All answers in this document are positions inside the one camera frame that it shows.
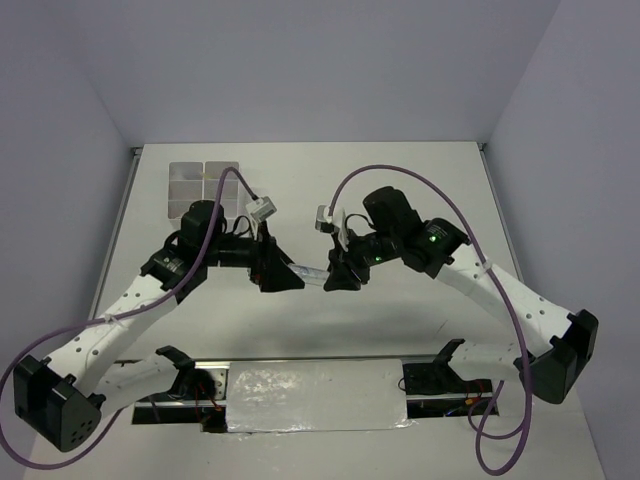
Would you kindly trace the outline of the clear glue bottle blue cap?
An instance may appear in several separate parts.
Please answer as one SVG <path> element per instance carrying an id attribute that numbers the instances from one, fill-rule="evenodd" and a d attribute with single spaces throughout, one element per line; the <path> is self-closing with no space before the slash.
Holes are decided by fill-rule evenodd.
<path id="1" fill-rule="evenodd" d="M 308 266 L 290 264 L 289 269 L 295 273 L 305 284 L 313 286 L 323 286 L 328 277 L 329 272 Z"/>

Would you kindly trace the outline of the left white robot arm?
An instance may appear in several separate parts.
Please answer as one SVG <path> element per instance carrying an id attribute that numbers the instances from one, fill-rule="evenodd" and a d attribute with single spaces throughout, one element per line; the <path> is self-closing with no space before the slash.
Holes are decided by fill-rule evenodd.
<path id="1" fill-rule="evenodd" d="M 210 200 L 191 204 L 180 227 L 141 267 L 132 284 L 102 315 L 42 360 L 31 355 L 13 370 L 16 414 L 61 452 L 80 447 L 101 418 L 156 393 L 182 399 L 201 393 L 212 399 L 217 383 L 173 346 L 142 361 L 116 366 L 156 321 L 171 313 L 207 278 L 211 267 L 245 268 L 263 293 L 302 289 L 291 259 L 268 232 L 276 208 L 268 197 L 247 206 L 252 236 L 226 230 L 224 209 Z"/>

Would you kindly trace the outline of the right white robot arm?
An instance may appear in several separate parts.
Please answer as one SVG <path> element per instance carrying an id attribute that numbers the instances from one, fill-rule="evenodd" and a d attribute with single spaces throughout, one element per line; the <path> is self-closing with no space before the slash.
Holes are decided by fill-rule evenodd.
<path id="1" fill-rule="evenodd" d="M 519 330 L 525 342 L 506 347 L 449 341 L 434 369 L 442 389 L 457 391 L 475 378 L 522 381 L 529 373 L 533 396 L 550 404 L 564 402 L 594 353 L 599 321 L 591 312 L 555 305 L 481 260 L 465 232 L 443 218 L 421 219 L 398 189 L 382 187 L 363 205 L 372 229 L 364 236 L 348 228 L 343 209 L 321 205 L 317 210 L 317 230 L 334 242 L 325 291 L 357 291 L 369 282 L 372 267 L 399 259 Z"/>

